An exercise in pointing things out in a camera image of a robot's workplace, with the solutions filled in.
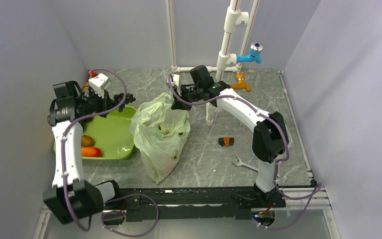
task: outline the cable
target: cable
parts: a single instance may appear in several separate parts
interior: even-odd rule
[[[168,75],[168,85],[169,85],[169,88],[171,89],[172,91],[172,94],[177,98],[178,101],[186,104],[186,105],[189,105],[189,106],[201,106],[201,105],[204,105],[206,103],[210,103],[212,101],[215,101],[217,99],[221,99],[221,98],[232,98],[232,99],[235,99],[235,100],[238,100],[244,104],[246,104],[250,109],[252,109],[255,113],[257,113],[257,109],[255,109],[248,101],[246,101],[245,99],[243,98],[239,98],[239,97],[234,97],[234,96],[231,96],[231,95],[228,95],[228,96],[216,96],[214,98],[211,98],[209,100],[206,100],[206,101],[202,101],[202,102],[195,102],[195,103],[190,103],[190,102],[187,102],[187,101],[184,101],[174,90],[174,88],[172,87],[172,82],[174,81],[173,79],[173,76],[172,74],[169,74]],[[306,196],[303,196],[303,197],[290,197],[288,195],[286,195],[284,192],[282,192],[277,183],[276,183],[276,180],[277,180],[277,177],[278,177],[278,171],[279,171],[279,163],[280,162],[285,162],[285,161],[288,161],[289,160],[289,147],[287,145],[287,142],[286,142],[286,138],[285,138],[285,134],[282,130],[282,128],[278,125],[278,123],[276,123],[276,121],[274,121],[273,119],[271,119],[270,117],[268,116],[265,116],[264,114],[262,113],[259,113],[257,116],[260,116],[260,117],[263,117],[264,119],[270,121],[279,131],[279,134],[281,135],[281,138],[284,142],[284,146],[285,146],[285,152],[286,152],[286,157],[285,158],[281,158],[281,159],[278,159],[276,160],[275,162],[275,171],[274,171],[274,176],[273,176],[273,184],[275,185],[275,188],[276,190],[284,197],[288,198],[288,199],[291,199],[291,200],[301,200],[301,199],[305,199],[305,198],[309,198],[308,200],[308,203],[311,201],[311,198],[312,196],[314,196],[314,194],[316,194],[318,191],[321,190],[321,183],[319,183],[316,187],[314,187],[313,191],[306,195]]]
[[[125,208],[125,201],[122,203],[122,207],[119,210],[122,212],[122,210],[124,210],[124,208]]]
[[[252,220],[257,224],[258,227],[263,227],[263,228],[266,229],[266,230],[279,231],[279,230],[285,230],[285,229],[288,229],[288,228],[292,227],[293,225],[295,225],[295,224],[299,221],[299,219],[301,219],[302,215],[303,215],[303,214],[305,213],[305,211],[307,210],[307,208],[308,208],[308,204],[310,203],[312,197],[313,197],[313,195],[311,195],[311,196],[308,197],[308,201],[307,201],[307,203],[305,204],[305,207],[304,207],[304,209],[302,210],[302,212],[298,215],[298,217],[295,218],[295,220],[294,220],[292,223],[290,223],[290,224],[287,225],[287,226],[280,227],[280,228],[269,228],[268,226],[264,226],[264,225],[262,225],[262,224],[258,224],[258,222],[256,222],[256,221],[254,220],[254,218],[252,218]]]
[[[88,96],[86,96],[86,91],[84,91],[85,88],[87,88],[86,91],[89,92]],[[95,96],[95,94],[96,94],[95,91],[93,90],[93,88],[90,85],[83,86],[81,88],[80,98],[82,100],[86,101],[86,100],[89,100],[91,97]]]
[[[62,153],[62,155],[61,155],[61,158],[62,158],[62,178],[63,178],[63,188],[64,188],[65,203],[67,205],[68,212],[70,213],[70,216],[73,219],[73,221],[75,222],[75,224],[77,224],[77,226],[81,230],[83,230],[85,232],[90,231],[90,228],[92,226],[92,217],[91,216],[89,217],[89,225],[87,226],[87,228],[84,227],[80,223],[80,221],[78,220],[77,215],[75,215],[74,209],[72,208],[72,205],[71,205],[71,202],[70,202],[70,198],[68,196],[68,172],[67,172],[67,161],[66,161],[66,158],[65,158],[65,142],[67,141],[67,134],[70,131],[71,127],[74,124],[76,124],[77,122],[85,120],[85,119],[93,118],[93,117],[96,117],[96,116],[108,114],[111,111],[114,111],[115,109],[117,109],[121,105],[123,105],[124,102],[125,102],[125,99],[126,99],[126,85],[125,85],[124,81],[122,80],[122,78],[118,74],[116,74],[115,72],[113,72],[111,70],[107,70],[107,69],[95,69],[95,70],[92,70],[92,71],[106,71],[106,72],[112,73],[121,82],[121,84],[123,86],[123,89],[124,89],[124,95],[122,97],[122,100],[116,106],[114,106],[113,108],[111,108],[111,109],[109,109],[107,111],[100,112],[100,113],[93,113],[93,114],[90,114],[90,115],[87,115],[87,116],[79,117],[79,118],[73,120],[68,125],[68,127],[65,129],[65,131],[62,133],[62,139],[61,139],[61,153]]]
[[[129,198],[129,197],[133,197],[133,196],[141,196],[141,197],[145,197],[145,198],[147,198],[148,200],[150,200],[150,201],[153,203],[154,207],[156,208],[156,219],[154,220],[154,223],[153,223],[153,225],[150,227],[150,229],[147,230],[146,232],[141,233],[141,234],[138,234],[138,235],[129,235],[129,234],[124,234],[124,233],[118,232],[117,230],[114,230],[114,229],[112,229],[112,228],[106,226],[106,225],[104,224],[104,222],[103,222],[104,217],[107,216],[107,215],[109,215],[109,214],[120,213],[120,212],[118,212],[118,211],[110,211],[110,212],[108,212],[108,213],[103,214],[103,216],[102,216],[102,218],[101,218],[101,224],[103,225],[103,228],[108,229],[109,231],[111,231],[111,232],[113,232],[113,233],[116,233],[116,234],[118,234],[118,235],[121,235],[121,236],[124,236],[124,237],[129,237],[129,238],[139,238],[139,237],[142,237],[142,236],[148,234],[149,232],[151,232],[151,230],[153,230],[153,228],[156,226],[157,222],[159,221],[159,207],[157,207],[156,202],[155,202],[152,198],[150,198],[149,196],[144,195],[144,194],[140,194],[140,193],[135,193],[135,194],[131,194],[131,195],[128,195],[128,196],[124,196],[124,197],[122,197],[122,198],[117,198],[117,199],[108,200],[106,203],[116,202],[116,201],[123,200],[123,199],[125,199],[125,198]]]
[[[242,195],[239,195],[239,194],[237,194],[237,193],[232,193],[232,195],[236,195],[236,196],[238,196],[238,197],[240,197],[240,198],[242,198],[242,199],[245,199],[245,200],[256,200],[256,198],[247,198],[247,197],[244,197],[244,196],[242,196]]]
[[[266,210],[264,210],[264,211],[260,211],[260,212],[258,212],[258,213],[261,214],[261,215],[263,215],[263,214],[267,213],[272,207],[273,207],[273,202],[270,203],[269,207],[268,207]]]

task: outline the orange vegetable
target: orange vegetable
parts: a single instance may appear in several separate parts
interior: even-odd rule
[[[83,135],[81,136],[81,147],[92,147],[95,144],[95,140],[88,136],[88,135]]]
[[[83,147],[81,148],[81,156],[83,157],[100,157],[101,150],[96,147]]]

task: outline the plastic bag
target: plastic bag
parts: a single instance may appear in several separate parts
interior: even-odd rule
[[[172,97],[162,93],[141,104],[129,128],[146,172],[156,183],[176,166],[191,130],[188,112],[171,110],[172,103]]]

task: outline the green tray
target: green tray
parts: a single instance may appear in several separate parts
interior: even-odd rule
[[[137,110],[125,106],[122,112],[112,111],[106,118],[94,117],[86,123],[83,135],[95,140],[94,147],[101,150],[101,157],[82,157],[93,160],[123,160],[128,158],[134,148],[132,134],[129,133],[131,118]]]

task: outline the blue faucet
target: blue faucet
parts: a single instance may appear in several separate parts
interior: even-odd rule
[[[253,62],[255,61],[257,64],[261,64],[261,50],[263,46],[260,43],[252,43],[250,47],[250,54],[246,56],[236,56],[236,63],[240,62]]]

